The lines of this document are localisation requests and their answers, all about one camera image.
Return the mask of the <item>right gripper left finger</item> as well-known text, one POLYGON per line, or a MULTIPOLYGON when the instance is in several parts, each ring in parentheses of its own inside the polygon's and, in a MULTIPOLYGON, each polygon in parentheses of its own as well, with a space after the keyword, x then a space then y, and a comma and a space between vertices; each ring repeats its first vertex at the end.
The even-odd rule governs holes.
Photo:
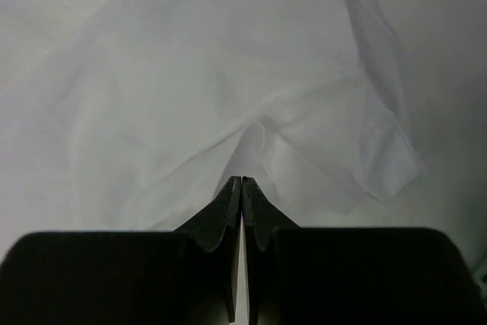
POLYGON ((3 324, 229 324, 241 179, 174 231, 26 234, 1 264, 3 324))

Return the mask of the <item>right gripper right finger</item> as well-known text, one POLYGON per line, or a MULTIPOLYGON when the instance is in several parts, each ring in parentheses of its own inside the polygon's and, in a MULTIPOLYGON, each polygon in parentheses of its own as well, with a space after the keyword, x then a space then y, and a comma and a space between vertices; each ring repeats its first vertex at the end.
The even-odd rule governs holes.
POLYGON ((484 324, 460 251, 430 228, 302 228, 242 180, 251 324, 484 324))

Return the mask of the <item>white t shirt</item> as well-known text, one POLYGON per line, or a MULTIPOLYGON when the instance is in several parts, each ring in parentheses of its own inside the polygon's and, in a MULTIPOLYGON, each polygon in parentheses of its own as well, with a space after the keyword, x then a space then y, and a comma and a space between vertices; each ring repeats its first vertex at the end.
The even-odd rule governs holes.
POLYGON ((175 225, 230 175, 342 211, 422 173, 377 0, 1 0, 1 233, 175 225))

